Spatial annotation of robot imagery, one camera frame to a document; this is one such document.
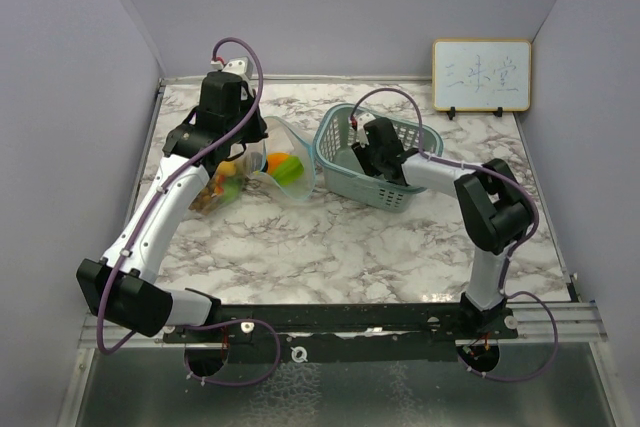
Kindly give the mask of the large orange mango toy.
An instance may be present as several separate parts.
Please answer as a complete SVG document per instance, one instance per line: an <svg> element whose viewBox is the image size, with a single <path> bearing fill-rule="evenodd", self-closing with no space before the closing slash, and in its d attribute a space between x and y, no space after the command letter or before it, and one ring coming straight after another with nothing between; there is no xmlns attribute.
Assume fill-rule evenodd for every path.
<svg viewBox="0 0 640 427"><path fill-rule="evenodd" d="M275 169L279 167L284 161L286 161L290 155L288 153L278 152L271 153L266 158L266 168L267 172L273 172Z"/></svg>

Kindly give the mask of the green leafy toy vegetable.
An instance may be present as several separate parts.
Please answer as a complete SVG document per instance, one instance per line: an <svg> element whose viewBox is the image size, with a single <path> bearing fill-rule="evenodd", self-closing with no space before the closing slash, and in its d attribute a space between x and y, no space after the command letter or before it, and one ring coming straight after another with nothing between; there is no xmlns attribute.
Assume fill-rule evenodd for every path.
<svg viewBox="0 0 640 427"><path fill-rule="evenodd" d="M287 186L297 181L304 171L301 160L297 156L290 156L271 173L271 176L278 184Z"/></svg>

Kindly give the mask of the blue zip clear bag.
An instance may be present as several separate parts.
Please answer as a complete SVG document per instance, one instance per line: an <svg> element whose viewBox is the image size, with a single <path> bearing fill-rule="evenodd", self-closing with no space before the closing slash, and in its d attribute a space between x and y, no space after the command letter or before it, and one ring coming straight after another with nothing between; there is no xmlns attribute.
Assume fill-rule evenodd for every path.
<svg viewBox="0 0 640 427"><path fill-rule="evenodd" d="M276 116L264 118L267 137L243 156L249 178L277 188L293 201L304 201L316 185L313 137Z"/></svg>

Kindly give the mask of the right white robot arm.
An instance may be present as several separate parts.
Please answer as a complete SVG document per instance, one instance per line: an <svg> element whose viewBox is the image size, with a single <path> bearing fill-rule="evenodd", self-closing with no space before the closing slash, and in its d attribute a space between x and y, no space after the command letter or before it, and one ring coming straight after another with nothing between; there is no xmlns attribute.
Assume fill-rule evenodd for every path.
<svg viewBox="0 0 640 427"><path fill-rule="evenodd" d="M505 307L510 257L529 228L537 224L535 203L501 159L464 164L417 148L406 149L387 118L363 125L353 121L352 127L357 131L352 150L366 175L457 200L466 233L475 246L470 281L460 300L459 325L467 336L483 337Z"/></svg>

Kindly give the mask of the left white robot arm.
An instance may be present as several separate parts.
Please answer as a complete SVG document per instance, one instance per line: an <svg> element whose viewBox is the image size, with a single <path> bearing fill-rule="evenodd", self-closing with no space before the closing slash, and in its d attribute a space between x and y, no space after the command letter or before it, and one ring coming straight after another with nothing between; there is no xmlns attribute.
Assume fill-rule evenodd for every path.
<svg viewBox="0 0 640 427"><path fill-rule="evenodd" d="M215 302L195 291L156 286L160 265L188 207L234 145L258 143L266 124L243 74L213 71L198 104L166 138L155 178L124 231L97 261L85 259L76 278L93 315L151 337L186 326L206 342L220 332Z"/></svg>

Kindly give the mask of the orange zip clear bag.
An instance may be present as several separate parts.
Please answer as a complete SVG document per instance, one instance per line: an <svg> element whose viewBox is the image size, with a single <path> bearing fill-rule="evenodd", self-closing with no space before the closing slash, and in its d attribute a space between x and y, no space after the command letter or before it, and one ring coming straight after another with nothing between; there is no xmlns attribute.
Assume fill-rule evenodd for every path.
<svg viewBox="0 0 640 427"><path fill-rule="evenodd" d="M244 168L239 160L223 161L214 176L189 205L189 210L202 216L211 214L235 201L245 184Z"/></svg>

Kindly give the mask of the teal plastic basket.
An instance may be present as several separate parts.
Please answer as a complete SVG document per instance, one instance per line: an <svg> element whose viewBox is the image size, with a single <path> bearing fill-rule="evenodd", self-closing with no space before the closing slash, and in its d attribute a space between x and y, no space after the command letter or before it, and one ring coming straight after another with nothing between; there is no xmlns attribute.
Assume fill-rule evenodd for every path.
<svg viewBox="0 0 640 427"><path fill-rule="evenodd" d="M429 126L385 118L352 104L339 104L325 114L313 144L329 191L395 213L405 211L424 190L407 184L402 171L419 148L439 156L443 141Z"/></svg>

